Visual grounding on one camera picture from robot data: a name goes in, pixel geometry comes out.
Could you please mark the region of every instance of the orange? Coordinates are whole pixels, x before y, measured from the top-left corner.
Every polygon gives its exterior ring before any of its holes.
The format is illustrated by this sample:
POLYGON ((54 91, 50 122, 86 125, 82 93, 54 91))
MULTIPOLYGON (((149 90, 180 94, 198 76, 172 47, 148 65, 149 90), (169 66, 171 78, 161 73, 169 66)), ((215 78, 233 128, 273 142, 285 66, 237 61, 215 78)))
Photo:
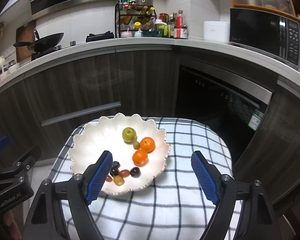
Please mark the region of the orange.
POLYGON ((145 150, 137 150, 133 156, 132 161, 136 166, 143 166, 148 162, 148 154, 145 150))
POLYGON ((154 140, 151 137, 144 137, 140 142, 140 148, 147 153, 152 152, 155 148, 154 140))

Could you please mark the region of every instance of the metal screw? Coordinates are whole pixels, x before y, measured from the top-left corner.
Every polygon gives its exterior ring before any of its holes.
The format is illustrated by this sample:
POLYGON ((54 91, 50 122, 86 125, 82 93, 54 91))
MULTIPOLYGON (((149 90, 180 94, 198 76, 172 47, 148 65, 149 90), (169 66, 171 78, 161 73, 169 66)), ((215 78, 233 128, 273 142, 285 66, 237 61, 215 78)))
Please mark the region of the metal screw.
POLYGON ((42 181, 42 184, 43 185, 48 185, 50 183, 50 179, 44 179, 43 181, 42 181))
POLYGON ((78 174, 74 175, 73 178, 75 180, 80 180, 80 179, 82 179, 82 174, 78 173, 78 174))
POLYGON ((256 179, 256 180, 253 181, 253 182, 254 182, 254 184, 255 184, 256 186, 261 186, 261 181, 260 181, 260 180, 256 179))
POLYGON ((231 177, 228 174, 223 174, 222 179, 228 181, 231 177))

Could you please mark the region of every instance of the white scalloped bowl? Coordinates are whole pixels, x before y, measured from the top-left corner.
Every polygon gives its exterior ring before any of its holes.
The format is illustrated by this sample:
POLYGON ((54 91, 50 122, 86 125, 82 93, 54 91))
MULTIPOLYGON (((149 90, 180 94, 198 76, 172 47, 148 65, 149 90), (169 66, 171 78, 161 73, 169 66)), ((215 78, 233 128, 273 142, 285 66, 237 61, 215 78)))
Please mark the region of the white scalloped bowl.
POLYGON ((119 170, 131 170, 135 167, 132 155, 136 151, 132 144, 122 139, 122 131, 126 127, 136 130, 138 141, 144 137, 151 137, 155 142, 155 149, 148 154, 149 162, 140 167, 141 176, 124 178, 125 183, 117 186, 113 181, 105 182, 102 191, 109 195, 121 195, 130 191, 138 191, 148 187, 152 180, 159 176, 167 166, 166 158, 171 146, 166 143, 166 131, 158 129, 153 119, 143 121, 138 114, 126 117, 118 113, 112 119, 102 116, 97 124, 87 124, 82 134, 74 136, 74 148, 68 154, 73 164, 74 174, 84 173, 86 168, 96 163, 104 150, 112 153, 113 160, 120 163, 119 170))

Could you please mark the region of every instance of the white appliance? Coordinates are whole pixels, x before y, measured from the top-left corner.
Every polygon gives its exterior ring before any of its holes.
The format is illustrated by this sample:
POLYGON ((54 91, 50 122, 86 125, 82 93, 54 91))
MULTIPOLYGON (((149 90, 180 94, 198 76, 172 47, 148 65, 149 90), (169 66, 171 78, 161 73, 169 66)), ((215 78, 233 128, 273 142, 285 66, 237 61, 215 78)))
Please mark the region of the white appliance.
POLYGON ((207 21, 203 23, 205 41, 229 43, 230 24, 227 22, 207 21))

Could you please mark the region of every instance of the green and white sticker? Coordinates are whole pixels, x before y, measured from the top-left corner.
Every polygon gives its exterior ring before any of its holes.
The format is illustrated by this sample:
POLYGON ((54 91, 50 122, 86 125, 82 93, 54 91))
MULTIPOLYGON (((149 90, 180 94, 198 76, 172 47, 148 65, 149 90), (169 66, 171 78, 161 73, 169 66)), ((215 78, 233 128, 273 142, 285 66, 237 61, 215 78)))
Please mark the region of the green and white sticker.
POLYGON ((252 114, 250 122, 248 124, 248 126, 252 129, 252 130, 256 130, 261 122, 263 113, 256 111, 252 114))

